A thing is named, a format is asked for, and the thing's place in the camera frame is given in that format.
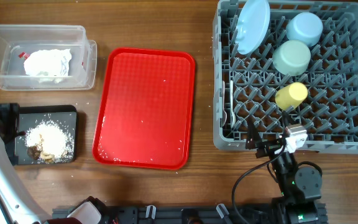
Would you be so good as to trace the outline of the yellow plastic cup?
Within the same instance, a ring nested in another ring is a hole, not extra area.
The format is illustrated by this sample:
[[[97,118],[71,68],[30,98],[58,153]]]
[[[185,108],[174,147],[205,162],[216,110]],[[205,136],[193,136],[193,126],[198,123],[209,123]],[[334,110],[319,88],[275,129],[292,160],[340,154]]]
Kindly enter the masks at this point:
[[[275,102],[281,110],[295,109],[307,96],[307,87],[300,82],[295,82],[278,90],[275,95]]]

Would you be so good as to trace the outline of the small light blue saucer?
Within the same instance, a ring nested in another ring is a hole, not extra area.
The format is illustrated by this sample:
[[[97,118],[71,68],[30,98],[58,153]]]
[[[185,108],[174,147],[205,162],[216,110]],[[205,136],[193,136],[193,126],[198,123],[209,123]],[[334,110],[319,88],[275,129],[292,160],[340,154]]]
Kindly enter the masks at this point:
[[[316,45],[323,32],[322,20],[310,12],[296,15],[286,26],[288,40],[299,40],[308,47]]]

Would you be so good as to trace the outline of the white plastic spoon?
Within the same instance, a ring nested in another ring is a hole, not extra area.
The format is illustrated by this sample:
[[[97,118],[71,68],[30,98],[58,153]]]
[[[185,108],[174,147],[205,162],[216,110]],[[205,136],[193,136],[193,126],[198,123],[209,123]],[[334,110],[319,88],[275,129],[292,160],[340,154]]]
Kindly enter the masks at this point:
[[[227,113],[225,111],[225,91],[226,91],[226,87],[225,87],[225,82],[222,81],[222,89],[221,89],[221,93],[222,93],[222,119],[221,119],[221,124],[220,126],[223,128],[226,125],[226,121],[227,121]]]

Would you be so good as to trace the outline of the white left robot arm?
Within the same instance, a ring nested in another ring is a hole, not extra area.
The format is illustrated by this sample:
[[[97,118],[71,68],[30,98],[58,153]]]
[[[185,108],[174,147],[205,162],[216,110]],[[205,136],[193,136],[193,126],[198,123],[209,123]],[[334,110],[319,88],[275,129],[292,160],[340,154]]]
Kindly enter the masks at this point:
[[[94,198],[81,202],[65,218],[52,218],[32,198],[18,177],[6,152],[6,144],[21,133],[19,107],[9,106],[6,120],[0,119],[0,223],[99,223],[102,214],[94,204]]]

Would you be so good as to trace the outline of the light green bowl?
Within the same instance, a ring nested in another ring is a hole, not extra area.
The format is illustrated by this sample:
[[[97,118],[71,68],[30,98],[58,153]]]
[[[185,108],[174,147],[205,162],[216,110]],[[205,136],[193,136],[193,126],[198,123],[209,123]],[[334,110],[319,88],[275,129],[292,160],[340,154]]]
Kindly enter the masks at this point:
[[[280,73],[297,76],[306,72],[310,59],[311,52],[306,44],[299,40],[288,40],[274,51],[272,62]]]

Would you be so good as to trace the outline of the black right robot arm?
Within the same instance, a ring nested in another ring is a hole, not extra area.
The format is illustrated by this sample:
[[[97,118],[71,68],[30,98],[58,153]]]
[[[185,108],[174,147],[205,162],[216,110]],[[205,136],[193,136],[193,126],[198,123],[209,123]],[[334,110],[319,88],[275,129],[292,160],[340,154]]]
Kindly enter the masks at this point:
[[[310,161],[297,162],[294,153],[303,147],[308,134],[302,124],[296,123],[288,113],[282,113],[284,130],[278,138],[263,140],[247,119],[247,149],[255,149],[257,158],[268,157],[267,166],[275,178],[281,197],[270,204],[272,223],[327,223],[326,207],[319,203],[322,187],[322,169]]]

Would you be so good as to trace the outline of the white napkin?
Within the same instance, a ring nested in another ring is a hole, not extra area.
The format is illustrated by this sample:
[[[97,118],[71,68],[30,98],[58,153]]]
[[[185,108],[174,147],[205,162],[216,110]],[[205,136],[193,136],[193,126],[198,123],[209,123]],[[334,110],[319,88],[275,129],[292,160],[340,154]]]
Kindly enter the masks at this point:
[[[60,83],[69,74],[71,58],[70,49],[38,50],[24,60],[25,74],[39,83]]]

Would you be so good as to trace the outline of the red snack wrapper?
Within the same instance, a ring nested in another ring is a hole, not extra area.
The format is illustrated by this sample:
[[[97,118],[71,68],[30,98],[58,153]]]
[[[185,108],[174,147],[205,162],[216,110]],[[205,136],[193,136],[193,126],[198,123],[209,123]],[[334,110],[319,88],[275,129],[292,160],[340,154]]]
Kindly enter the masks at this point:
[[[30,55],[28,53],[22,52],[19,54],[19,58],[26,60]]]

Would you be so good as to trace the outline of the food scraps and rice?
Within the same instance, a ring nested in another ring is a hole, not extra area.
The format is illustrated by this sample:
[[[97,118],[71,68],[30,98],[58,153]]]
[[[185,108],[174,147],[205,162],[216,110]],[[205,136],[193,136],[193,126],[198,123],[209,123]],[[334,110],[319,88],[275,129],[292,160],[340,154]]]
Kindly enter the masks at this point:
[[[28,156],[38,162],[64,163],[74,158],[73,135],[52,120],[43,120],[26,131],[24,142]]]

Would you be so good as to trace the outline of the white plastic fork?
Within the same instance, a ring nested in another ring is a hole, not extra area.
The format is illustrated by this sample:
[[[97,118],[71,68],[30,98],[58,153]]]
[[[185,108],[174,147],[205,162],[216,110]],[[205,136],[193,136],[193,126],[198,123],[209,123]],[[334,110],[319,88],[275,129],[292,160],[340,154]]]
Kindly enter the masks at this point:
[[[229,92],[230,92],[230,114],[231,114],[231,128],[234,128],[236,123],[236,115],[234,113],[234,82],[230,80],[229,82]]]

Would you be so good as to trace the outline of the large light blue plate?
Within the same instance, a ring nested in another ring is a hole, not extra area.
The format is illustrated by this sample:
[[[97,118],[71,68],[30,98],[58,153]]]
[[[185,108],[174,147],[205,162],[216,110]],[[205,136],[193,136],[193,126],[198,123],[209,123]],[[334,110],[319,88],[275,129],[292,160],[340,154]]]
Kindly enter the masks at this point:
[[[270,6],[267,0],[248,0],[237,20],[238,52],[252,53],[264,40],[270,23]]]

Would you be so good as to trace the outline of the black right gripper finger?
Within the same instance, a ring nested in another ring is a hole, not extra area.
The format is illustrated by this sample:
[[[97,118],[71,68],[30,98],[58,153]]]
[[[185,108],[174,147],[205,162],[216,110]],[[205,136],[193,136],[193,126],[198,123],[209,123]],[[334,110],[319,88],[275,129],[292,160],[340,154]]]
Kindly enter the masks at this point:
[[[247,143],[261,142],[259,132],[254,125],[253,119],[247,120],[247,126],[248,126]]]
[[[285,128],[296,124],[296,122],[290,117],[290,115],[286,111],[282,111],[282,123]]]

